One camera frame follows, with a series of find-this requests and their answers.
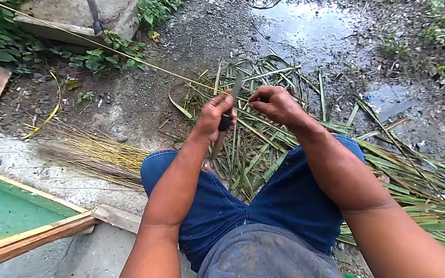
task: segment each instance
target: knife handle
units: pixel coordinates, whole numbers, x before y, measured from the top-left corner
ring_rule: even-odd
[[[221,117],[221,122],[219,123],[219,131],[226,131],[229,129],[229,126],[231,125],[231,118],[223,114]]]

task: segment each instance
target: wooden frame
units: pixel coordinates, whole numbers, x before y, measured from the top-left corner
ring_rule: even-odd
[[[44,244],[53,242],[59,238],[69,237],[79,233],[91,233],[93,226],[101,222],[100,220],[91,216],[90,210],[81,206],[77,206],[33,187],[26,186],[2,175],[0,175],[0,180],[13,186],[18,186],[25,191],[31,192],[32,194],[57,202],[80,213],[51,224],[43,225],[29,231],[0,239],[0,263],[22,255]]]

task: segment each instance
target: hand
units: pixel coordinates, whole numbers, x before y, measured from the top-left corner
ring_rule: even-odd
[[[218,128],[222,114],[230,109],[231,124],[233,126],[236,124],[236,111],[232,108],[233,97],[229,95],[231,90],[226,90],[226,93],[228,94],[222,93],[204,105],[192,133],[201,136],[203,139],[208,139],[210,143],[215,142],[219,137]]]
[[[308,115],[281,86],[260,86],[248,99],[248,105],[264,113],[276,123],[293,125],[305,119]]]

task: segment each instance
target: person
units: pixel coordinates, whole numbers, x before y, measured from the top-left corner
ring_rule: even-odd
[[[355,141],[328,132],[280,86],[259,87],[249,106],[300,146],[251,204],[201,171],[232,102],[210,100],[179,152],[145,158],[149,199],[121,278],[179,277],[178,244],[198,277],[341,277],[330,255],[343,220],[375,277],[445,277],[445,248],[391,198]]]

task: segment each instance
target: denim shorts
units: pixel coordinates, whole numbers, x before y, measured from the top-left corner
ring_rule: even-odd
[[[334,137],[365,162],[353,139],[338,134]],[[147,196],[176,154],[171,149],[159,150],[145,158],[140,174]],[[232,196],[216,176],[200,171],[193,204],[179,229],[178,243],[195,272],[222,236],[245,224],[262,223],[286,229],[330,255],[343,220],[338,207],[319,189],[305,153],[298,146],[288,152],[250,205]]]

